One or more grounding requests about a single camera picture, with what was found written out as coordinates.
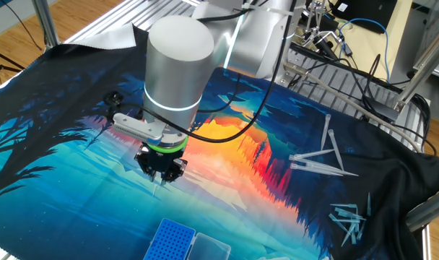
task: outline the clear plastic container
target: clear plastic container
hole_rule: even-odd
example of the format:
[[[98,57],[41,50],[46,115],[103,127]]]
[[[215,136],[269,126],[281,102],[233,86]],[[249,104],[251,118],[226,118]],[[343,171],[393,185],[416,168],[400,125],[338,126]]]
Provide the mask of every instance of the clear plastic container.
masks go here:
[[[227,260],[231,247],[208,235],[197,233],[187,260]]]

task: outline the green ring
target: green ring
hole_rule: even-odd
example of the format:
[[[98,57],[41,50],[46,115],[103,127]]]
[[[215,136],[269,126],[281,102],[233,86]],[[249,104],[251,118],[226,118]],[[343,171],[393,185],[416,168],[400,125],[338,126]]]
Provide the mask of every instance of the green ring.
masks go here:
[[[149,147],[152,150],[154,150],[155,152],[174,153],[174,152],[177,152],[177,151],[183,149],[184,147],[186,147],[187,144],[188,144],[188,137],[186,137],[180,145],[178,145],[177,147],[173,147],[173,148],[163,148],[163,147],[158,147],[158,146],[150,145],[150,144],[147,144],[147,145],[149,145]]]

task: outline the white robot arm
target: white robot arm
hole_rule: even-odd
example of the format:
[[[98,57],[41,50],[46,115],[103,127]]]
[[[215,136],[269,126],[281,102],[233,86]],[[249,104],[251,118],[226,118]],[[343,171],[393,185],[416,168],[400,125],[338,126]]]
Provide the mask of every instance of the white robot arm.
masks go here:
[[[115,130],[143,142],[135,159],[152,180],[157,172],[168,182],[183,174],[187,162],[179,158],[187,136],[178,129],[190,129],[214,69],[221,66],[256,78],[274,74],[273,80],[284,74],[279,53],[286,59],[302,11],[295,7],[304,0],[257,2],[232,15],[224,2],[223,7],[202,2],[193,17],[164,17],[152,26],[144,86],[144,111],[151,113],[144,113],[144,121],[114,115]]]

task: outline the white wall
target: white wall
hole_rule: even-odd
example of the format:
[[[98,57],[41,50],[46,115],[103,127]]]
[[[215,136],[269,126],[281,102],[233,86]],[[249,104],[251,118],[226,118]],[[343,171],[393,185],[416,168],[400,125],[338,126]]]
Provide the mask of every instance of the white wall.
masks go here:
[[[54,3],[57,0],[48,0],[49,4]],[[13,0],[8,3],[8,5],[17,13],[20,19],[25,20],[28,17],[35,14],[35,9],[31,0]],[[8,9],[8,7],[3,6],[0,8],[0,33],[8,30],[9,28],[17,25],[19,20],[16,16]]]

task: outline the blue cable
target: blue cable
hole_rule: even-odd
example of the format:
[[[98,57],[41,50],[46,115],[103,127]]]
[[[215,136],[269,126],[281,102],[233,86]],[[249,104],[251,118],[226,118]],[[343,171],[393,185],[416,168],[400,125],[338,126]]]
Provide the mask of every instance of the blue cable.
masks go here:
[[[378,22],[376,22],[376,21],[374,21],[374,20],[371,20],[371,19],[365,19],[365,18],[354,18],[354,19],[351,19],[350,21],[346,22],[344,25],[342,25],[342,26],[339,28],[340,33],[342,33],[342,29],[343,29],[343,27],[345,27],[346,25],[348,25],[349,23],[354,22],[354,21],[373,22],[373,23],[375,23],[376,25],[378,25],[379,27],[381,27],[381,28],[383,29],[383,31],[385,32],[385,35],[386,35],[386,47],[385,47],[386,81],[389,83],[389,82],[390,82],[390,69],[388,68],[388,62],[387,62],[388,59],[387,59],[387,57],[386,57],[386,54],[388,53],[388,41],[389,41],[389,38],[388,38],[388,33],[386,32],[385,27],[384,27],[383,25],[381,25],[380,23],[378,23]],[[343,45],[342,45],[342,49],[340,50],[339,58],[342,57],[342,51],[343,51],[343,50],[344,50],[344,42],[343,42]]]

